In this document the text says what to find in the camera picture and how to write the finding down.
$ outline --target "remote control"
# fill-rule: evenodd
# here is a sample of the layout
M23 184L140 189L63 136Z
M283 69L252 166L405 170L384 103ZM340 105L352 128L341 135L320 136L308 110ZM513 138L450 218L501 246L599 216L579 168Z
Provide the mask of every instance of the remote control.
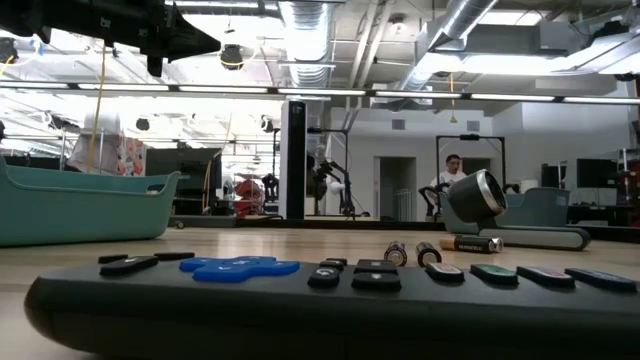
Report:
M45 273L28 318L65 346L135 358L640 356L640 296L602 272L569 287L557 279L588 270L162 256L176 260Z

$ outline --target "aa battery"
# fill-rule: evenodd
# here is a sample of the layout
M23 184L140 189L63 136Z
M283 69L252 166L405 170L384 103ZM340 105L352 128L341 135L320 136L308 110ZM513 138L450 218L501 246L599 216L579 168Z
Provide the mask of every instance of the aa battery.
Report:
M416 245L416 257L420 267L426 267L427 264L434 262L442 262L442 255L433 245L428 242L421 242Z
M392 241L384 252L384 259L391 261L395 266L405 266L407 263L407 252L404 249L404 243L400 241Z
M480 254L492 254L502 251L501 238L457 235L440 239L442 250L464 251Z

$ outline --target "wooden table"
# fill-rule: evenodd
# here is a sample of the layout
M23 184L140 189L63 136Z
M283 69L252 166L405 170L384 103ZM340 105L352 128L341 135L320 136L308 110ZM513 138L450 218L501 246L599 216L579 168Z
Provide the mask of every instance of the wooden table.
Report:
M389 242L403 241L417 266L414 250L420 241L437 245L443 233L409 231L347 231L302 229L169 229L158 240L38 246L0 249L0 359L99 359L59 346L35 332L22 311L22 301L38 274L96 262L98 256L126 253L149 255L160 251L194 251L198 256L271 255L282 260L319 262L345 257L381 258ZM640 246L594 241L583 252L506 248L501 254L442 252L443 261L468 268L488 263L507 268L541 265L558 270L585 267L640 279Z

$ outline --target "remote button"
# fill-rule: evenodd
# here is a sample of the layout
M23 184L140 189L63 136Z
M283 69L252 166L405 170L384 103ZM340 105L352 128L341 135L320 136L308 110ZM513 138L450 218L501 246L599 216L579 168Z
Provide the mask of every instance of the remote button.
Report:
M402 285L400 277L395 274L361 272L354 275L351 287L358 290L397 292Z
M636 282L622 276L587 269L565 269L564 272L576 280L599 288L620 292L638 292Z
M100 275L115 276L131 274L148 267L158 264L158 258L155 256L137 256L128 259L122 259L103 265L100 268Z
M307 285L312 288L330 288L335 287L340 282L340 271L338 269L318 268L311 274Z
M342 266L347 266L347 264L349 263L349 261L344 258L327 258L326 261L340 261L342 263Z
M516 273L542 286L573 289L576 282L569 275L539 266L518 266Z
M253 265L260 265L259 261L256 260L249 260L249 259L229 259L229 260L223 260L222 261L222 265L226 265L226 266L253 266Z
M257 261L259 263L263 263L263 262L275 262L276 258L274 258L273 256L239 256L237 258L229 259L229 260L251 260L251 261Z
M386 260L360 260L354 272L356 274L361 272L398 274L395 265Z
M490 284L518 285L518 275L500 266L475 264L470 272Z
M196 281L238 283L251 277L251 269L250 266L225 266L222 264L204 266L193 272L193 279Z
M180 270L185 272L192 272L203 266L212 265L212 264L221 264L221 263L222 261L220 259L191 258L187 260L182 260L182 262L180 262Z
M157 257L160 261L170 261L170 260L182 260L182 259L190 259L195 257L196 254L192 252L166 252L166 253L155 253L153 256Z
M464 272L451 264L428 263L424 271L435 281L448 283L464 281Z
M281 276L289 275L300 269L300 263L297 261L276 261L271 264L259 265L253 267L251 276Z
M128 258L127 254L113 254L113 255L104 255L98 258L98 264L108 264L110 262L122 260Z
M344 263L339 260L325 260L320 263L320 267L332 267L342 271L342 269L344 269Z

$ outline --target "doorway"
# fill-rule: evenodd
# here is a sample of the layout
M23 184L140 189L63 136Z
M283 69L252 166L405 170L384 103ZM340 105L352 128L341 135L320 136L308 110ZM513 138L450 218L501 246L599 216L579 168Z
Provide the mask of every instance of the doorway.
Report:
M416 221L416 158L376 157L374 216Z

